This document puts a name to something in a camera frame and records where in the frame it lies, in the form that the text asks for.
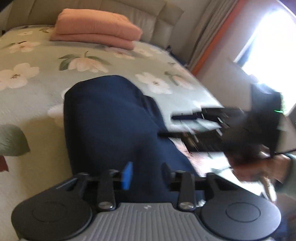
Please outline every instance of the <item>bed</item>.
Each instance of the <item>bed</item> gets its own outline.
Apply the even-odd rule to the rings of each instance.
[[[127,16],[143,29],[133,51],[97,44],[51,42],[64,8],[89,8]],[[165,123],[170,114],[220,106],[199,81],[164,49],[183,11],[162,0],[15,0],[0,38],[0,131],[19,149],[5,156],[0,173],[0,237],[17,236],[13,208],[71,176],[63,129],[63,98],[74,84],[103,75],[121,75],[158,103]],[[21,129],[24,136],[14,128]],[[6,140],[0,139],[0,145]]]

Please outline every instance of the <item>beige leather headboard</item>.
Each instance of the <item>beige leather headboard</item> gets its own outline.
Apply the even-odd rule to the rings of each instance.
[[[123,14],[143,30],[141,40],[166,48],[183,10],[164,0],[14,0],[6,31],[34,24],[54,25],[64,8]]]

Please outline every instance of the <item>folded orange blanket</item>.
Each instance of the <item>folded orange blanket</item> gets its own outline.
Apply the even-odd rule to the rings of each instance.
[[[54,31],[50,40],[95,43],[127,50],[134,49],[132,41],[105,34],[57,34]]]
[[[55,28],[57,34],[105,34],[131,41],[143,33],[123,15],[91,9],[64,9]]]

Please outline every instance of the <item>orange curtain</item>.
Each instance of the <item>orange curtain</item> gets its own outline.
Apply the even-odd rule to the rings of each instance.
[[[215,48],[215,46],[219,43],[223,35],[226,33],[232,22],[235,20],[237,15],[240,13],[240,11],[243,9],[245,3],[248,0],[239,0],[235,7],[233,8],[232,12],[229,14],[228,18],[225,20],[224,24],[221,26],[220,30],[210,43],[209,47],[207,47],[206,51],[202,55],[201,59],[198,61],[194,69],[191,71],[191,73],[196,76],[198,72],[201,70],[202,66],[210,56],[211,52]]]

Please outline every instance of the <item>navy blue fabric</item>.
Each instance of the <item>navy blue fabric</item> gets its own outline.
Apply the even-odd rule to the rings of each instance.
[[[65,95],[65,136],[73,174],[92,176],[122,170],[133,162],[129,191],[116,193],[117,202],[172,202],[177,193],[165,187],[161,164],[197,175],[189,160],[168,138],[154,99],[122,76],[79,82]],[[202,198],[197,193],[197,200]]]

